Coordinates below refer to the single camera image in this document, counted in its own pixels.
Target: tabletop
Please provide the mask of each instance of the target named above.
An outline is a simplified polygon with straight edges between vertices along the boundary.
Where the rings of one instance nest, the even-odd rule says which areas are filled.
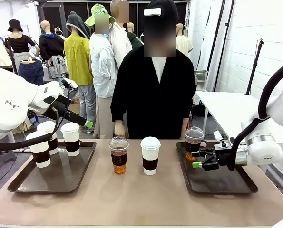
[[[271,226],[283,219],[283,195],[257,166],[244,167],[258,186],[251,195],[188,191],[176,151],[161,140],[157,173],[143,173],[140,140],[129,140],[127,171],[113,170],[109,140],[96,142],[80,188],[71,194],[36,195],[0,190],[0,224],[18,226]]]
[[[244,93],[197,92],[209,113],[228,137],[236,137],[241,131],[241,122],[257,112],[259,101]],[[273,119],[267,120],[277,143],[283,144],[283,127]]]

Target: brown tray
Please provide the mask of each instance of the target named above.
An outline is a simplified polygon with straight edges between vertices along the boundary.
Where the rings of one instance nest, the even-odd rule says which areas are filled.
[[[31,160],[8,186],[8,191],[39,194],[73,192],[82,182],[95,146],[95,142],[80,141],[80,154],[69,157],[64,142],[58,142],[59,152],[50,156],[49,166],[39,169]]]
[[[203,141],[206,148],[213,148],[215,143]],[[234,171],[226,166],[217,170],[205,171],[192,168],[192,162],[186,159],[185,142],[176,144],[180,165],[188,189],[197,193],[211,194],[251,194],[258,192],[258,188],[241,166],[236,166]]]

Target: white jacket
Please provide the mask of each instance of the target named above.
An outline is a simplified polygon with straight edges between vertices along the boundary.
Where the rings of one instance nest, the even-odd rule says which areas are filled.
[[[89,40],[89,49],[96,94],[100,98],[111,97],[117,78],[113,48],[104,35],[93,33]]]
[[[124,57],[132,50],[132,44],[127,37],[127,32],[125,32],[117,22],[114,22],[111,31],[109,32],[108,39],[112,44],[115,60],[119,69]]]

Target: clear plastic cup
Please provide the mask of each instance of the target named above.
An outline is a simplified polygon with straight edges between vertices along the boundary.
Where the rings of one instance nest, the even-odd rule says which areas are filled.
[[[74,157],[80,153],[79,125],[67,123],[61,127],[68,156]]]
[[[204,133],[199,127],[191,127],[185,132],[185,151],[186,158],[189,161],[196,161],[191,153],[199,151],[200,143],[204,138]]]
[[[32,132],[26,136],[26,140],[46,135],[45,131]],[[44,168],[50,165],[50,155],[48,142],[41,142],[30,146],[30,150],[38,168]]]
[[[154,175],[158,166],[160,141],[155,137],[146,137],[141,141],[143,172]]]
[[[55,129],[55,125],[56,124],[53,121],[45,121],[37,126],[37,131],[45,131],[46,133],[52,133]],[[48,146],[50,155],[58,153],[57,133],[54,133],[52,135],[52,140],[48,141]]]
[[[108,146],[111,149],[114,172],[124,174],[127,170],[128,141],[124,137],[114,137]]]

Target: white paper cup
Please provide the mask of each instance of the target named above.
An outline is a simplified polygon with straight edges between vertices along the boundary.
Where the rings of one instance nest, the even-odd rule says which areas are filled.
[[[46,131],[32,132],[26,136],[26,140],[37,138],[46,134]],[[32,152],[33,160],[38,168],[44,168],[50,165],[48,142],[41,142],[39,144],[32,145],[30,146],[30,150]]]
[[[68,156],[74,157],[80,153],[79,145],[79,125],[76,123],[67,123],[61,127],[66,151]]]
[[[37,126],[38,131],[45,131],[46,133],[52,133],[55,129],[55,123],[52,121],[45,121],[43,123],[40,123]],[[48,141],[49,146],[49,154],[53,155],[58,152],[58,139],[57,139],[57,133],[54,133],[52,135],[52,140]]]
[[[146,137],[141,141],[143,172],[154,175],[158,166],[160,141],[155,137]]]

